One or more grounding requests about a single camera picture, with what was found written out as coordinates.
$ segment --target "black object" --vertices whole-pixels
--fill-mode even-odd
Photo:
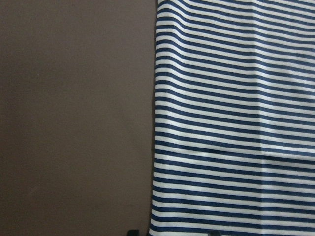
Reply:
[[[139,230],[129,230],[127,236],[139,236]]]
[[[222,234],[219,230],[210,230],[208,236],[222,236]]]

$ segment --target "brown background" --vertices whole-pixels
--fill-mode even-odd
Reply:
[[[148,230],[155,0],[0,2],[0,236]]]

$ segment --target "navy and white striped cloth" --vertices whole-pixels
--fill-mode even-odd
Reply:
[[[315,1],[159,0],[150,235],[315,236]]]

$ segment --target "fabric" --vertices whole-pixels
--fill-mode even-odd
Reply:
[[[315,236],[315,1],[159,0],[150,235]]]

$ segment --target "striped fabric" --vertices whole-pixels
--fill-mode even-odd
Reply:
[[[159,0],[150,235],[315,236],[315,1]]]

